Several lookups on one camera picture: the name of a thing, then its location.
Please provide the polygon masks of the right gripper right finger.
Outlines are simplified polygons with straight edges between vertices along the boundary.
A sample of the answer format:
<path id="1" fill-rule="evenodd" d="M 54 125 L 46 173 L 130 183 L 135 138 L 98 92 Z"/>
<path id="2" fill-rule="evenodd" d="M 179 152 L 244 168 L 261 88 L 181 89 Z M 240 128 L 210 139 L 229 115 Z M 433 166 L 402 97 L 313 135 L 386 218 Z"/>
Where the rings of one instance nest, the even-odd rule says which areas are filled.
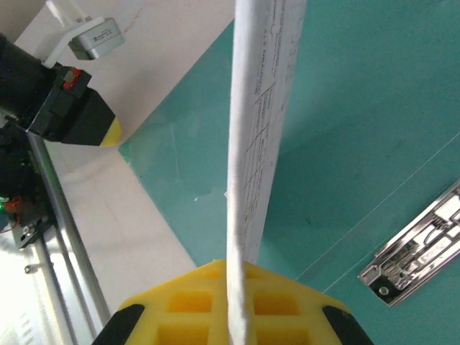
<path id="1" fill-rule="evenodd" d="M 247 345 L 374 345 L 337 299 L 248 262 L 245 275 Z"/>

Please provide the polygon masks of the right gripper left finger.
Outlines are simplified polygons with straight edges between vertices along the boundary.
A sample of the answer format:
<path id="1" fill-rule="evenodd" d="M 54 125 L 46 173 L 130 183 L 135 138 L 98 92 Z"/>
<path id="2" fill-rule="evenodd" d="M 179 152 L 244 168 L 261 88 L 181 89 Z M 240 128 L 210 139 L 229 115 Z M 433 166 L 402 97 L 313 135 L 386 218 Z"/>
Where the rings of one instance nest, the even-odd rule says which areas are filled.
<path id="1" fill-rule="evenodd" d="M 126 299 L 91 345 L 229 345 L 226 262 Z"/>

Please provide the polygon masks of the printed white paper sheet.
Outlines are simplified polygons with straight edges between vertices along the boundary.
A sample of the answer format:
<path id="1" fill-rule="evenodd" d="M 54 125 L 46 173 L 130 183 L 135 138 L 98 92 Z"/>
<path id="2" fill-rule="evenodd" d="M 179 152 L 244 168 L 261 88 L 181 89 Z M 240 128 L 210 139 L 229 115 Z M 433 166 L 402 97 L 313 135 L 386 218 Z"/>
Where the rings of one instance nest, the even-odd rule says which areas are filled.
<path id="1" fill-rule="evenodd" d="M 236 0 L 226 187 L 230 345 L 247 345 L 244 265 L 255 263 L 279 155 L 307 0 Z"/>

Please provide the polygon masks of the green folder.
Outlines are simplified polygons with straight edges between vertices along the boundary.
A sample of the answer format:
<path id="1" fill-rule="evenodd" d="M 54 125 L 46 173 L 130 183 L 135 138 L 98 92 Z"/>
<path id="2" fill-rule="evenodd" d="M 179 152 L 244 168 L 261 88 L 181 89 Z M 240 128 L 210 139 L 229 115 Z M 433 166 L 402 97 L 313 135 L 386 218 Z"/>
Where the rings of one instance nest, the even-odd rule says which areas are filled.
<path id="1" fill-rule="evenodd" d="M 120 147 L 196 265 L 225 255 L 233 28 Z M 308 0 L 258 264 L 375 345 L 460 345 L 460 257 L 395 307 L 358 278 L 460 178 L 460 0 Z"/>

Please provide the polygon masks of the metal folder clip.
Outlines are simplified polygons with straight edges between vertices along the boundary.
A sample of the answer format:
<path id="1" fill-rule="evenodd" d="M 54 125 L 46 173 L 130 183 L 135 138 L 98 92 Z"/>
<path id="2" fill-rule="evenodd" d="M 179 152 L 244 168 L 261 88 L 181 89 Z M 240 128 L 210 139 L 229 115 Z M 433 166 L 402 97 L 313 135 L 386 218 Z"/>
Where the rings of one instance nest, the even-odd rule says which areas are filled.
<path id="1" fill-rule="evenodd" d="M 460 255 L 460 179 L 400 230 L 359 279 L 393 307 Z"/>

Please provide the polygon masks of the aluminium mounting rail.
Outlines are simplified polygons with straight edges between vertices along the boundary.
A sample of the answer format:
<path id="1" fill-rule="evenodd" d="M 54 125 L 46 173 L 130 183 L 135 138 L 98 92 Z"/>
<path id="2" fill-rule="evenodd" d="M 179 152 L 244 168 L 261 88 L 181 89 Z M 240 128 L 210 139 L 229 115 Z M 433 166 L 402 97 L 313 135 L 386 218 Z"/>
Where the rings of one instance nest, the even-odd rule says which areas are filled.
<path id="1" fill-rule="evenodd" d="M 29 142 L 56 226 L 23 249 L 0 234 L 0 345 L 91 345 L 111 314 L 45 143 Z"/>

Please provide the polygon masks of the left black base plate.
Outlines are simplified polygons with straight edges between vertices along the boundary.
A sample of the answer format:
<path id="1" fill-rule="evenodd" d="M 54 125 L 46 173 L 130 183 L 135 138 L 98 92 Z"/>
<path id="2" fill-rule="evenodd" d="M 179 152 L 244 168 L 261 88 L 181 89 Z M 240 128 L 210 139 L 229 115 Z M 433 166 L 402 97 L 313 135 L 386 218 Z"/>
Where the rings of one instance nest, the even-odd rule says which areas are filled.
<path id="1" fill-rule="evenodd" d="M 15 226 L 12 229 L 14 241 L 19 250 L 34 244 L 50 227 L 55 225 L 55 220 L 48 216 L 35 219 L 26 225 Z"/>

